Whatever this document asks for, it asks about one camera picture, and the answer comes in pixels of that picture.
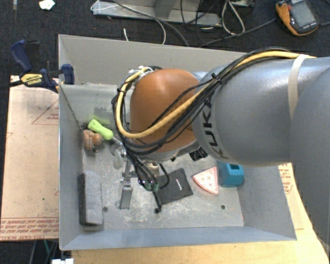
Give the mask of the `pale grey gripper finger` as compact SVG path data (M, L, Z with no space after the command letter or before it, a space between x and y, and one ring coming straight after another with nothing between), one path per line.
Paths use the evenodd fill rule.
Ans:
M123 180L119 209L129 209L131 205L132 193L133 187L131 186L131 182L128 180Z

